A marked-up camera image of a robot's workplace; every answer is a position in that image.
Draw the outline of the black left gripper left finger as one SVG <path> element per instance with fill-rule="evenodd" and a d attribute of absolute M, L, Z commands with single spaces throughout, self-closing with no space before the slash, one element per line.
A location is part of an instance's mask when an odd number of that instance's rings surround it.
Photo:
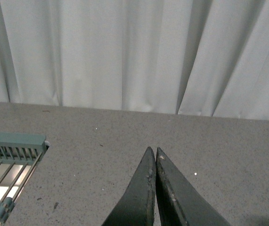
<path fill-rule="evenodd" d="M 152 226 L 155 211 L 156 163 L 148 147 L 123 196 L 102 225 Z"/>

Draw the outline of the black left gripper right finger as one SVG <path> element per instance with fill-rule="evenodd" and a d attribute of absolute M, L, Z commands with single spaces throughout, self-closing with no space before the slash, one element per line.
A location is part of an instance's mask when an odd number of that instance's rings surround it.
<path fill-rule="evenodd" d="M 156 153 L 156 197 L 162 226 L 229 226 L 161 148 Z"/>

